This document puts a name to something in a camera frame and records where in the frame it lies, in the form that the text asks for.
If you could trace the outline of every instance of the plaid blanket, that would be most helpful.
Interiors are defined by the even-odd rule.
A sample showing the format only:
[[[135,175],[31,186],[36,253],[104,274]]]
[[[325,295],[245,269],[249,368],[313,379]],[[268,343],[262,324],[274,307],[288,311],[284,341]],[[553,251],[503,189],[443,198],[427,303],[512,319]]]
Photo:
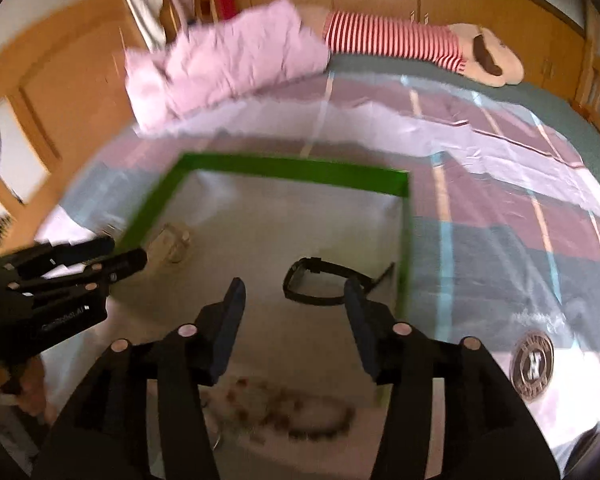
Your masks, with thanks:
[[[86,168],[66,213],[122,233],[182,152],[310,156],[410,172],[413,263],[404,316],[427,335],[480,338],[509,374],[533,330],[555,347],[529,403],[554,450],[600,422],[600,185],[528,109],[406,76],[316,76],[169,124],[129,128]]]

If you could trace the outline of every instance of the person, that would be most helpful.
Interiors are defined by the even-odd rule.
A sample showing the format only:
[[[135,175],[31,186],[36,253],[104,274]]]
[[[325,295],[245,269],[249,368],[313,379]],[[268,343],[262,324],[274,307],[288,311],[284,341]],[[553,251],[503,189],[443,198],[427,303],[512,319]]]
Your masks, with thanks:
[[[0,386],[10,378],[9,372],[0,366]],[[43,415],[48,424],[55,419],[54,410],[46,402],[45,365],[40,356],[27,361],[25,371],[20,378],[22,393],[16,397],[18,407],[31,416]]]

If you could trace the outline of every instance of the red and white striped shirt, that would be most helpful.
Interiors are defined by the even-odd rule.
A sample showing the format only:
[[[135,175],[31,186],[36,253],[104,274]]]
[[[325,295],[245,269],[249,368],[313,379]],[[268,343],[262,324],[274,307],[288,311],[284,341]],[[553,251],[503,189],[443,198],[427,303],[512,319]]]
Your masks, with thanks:
[[[327,17],[323,36],[335,54],[419,59],[457,73],[466,64],[458,37],[448,27],[338,10]]]

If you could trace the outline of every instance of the white cloth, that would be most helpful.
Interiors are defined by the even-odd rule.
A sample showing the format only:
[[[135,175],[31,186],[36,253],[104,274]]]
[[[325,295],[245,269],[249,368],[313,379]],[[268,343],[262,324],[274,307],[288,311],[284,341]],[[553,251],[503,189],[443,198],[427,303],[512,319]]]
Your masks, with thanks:
[[[126,4],[149,50],[164,47],[167,36],[159,19],[162,0],[126,0]]]

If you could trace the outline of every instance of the brown plush ear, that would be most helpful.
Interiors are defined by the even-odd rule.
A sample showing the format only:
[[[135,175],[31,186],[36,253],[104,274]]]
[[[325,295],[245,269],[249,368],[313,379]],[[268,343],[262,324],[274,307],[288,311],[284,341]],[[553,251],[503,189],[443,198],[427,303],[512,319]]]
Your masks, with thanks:
[[[491,57],[491,54],[487,50],[487,46],[484,44],[483,35],[474,38],[474,57],[486,73],[502,75],[502,69],[496,65],[493,57]]]

